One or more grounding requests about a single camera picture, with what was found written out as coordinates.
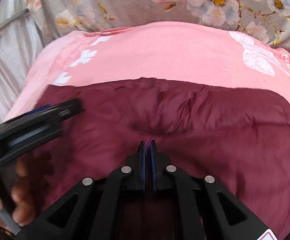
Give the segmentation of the person's left hand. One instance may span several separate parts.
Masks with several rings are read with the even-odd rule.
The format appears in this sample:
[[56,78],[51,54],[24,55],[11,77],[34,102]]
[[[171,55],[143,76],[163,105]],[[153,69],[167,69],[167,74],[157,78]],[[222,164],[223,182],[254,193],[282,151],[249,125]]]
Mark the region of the person's left hand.
[[[26,226],[36,217],[36,208],[30,190],[29,168],[22,158],[17,160],[16,164],[16,182],[11,189],[11,197],[16,203],[16,207],[12,213],[12,219],[19,226]],[[0,210],[3,209],[3,202],[0,198]],[[0,226],[11,231],[0,219]]]

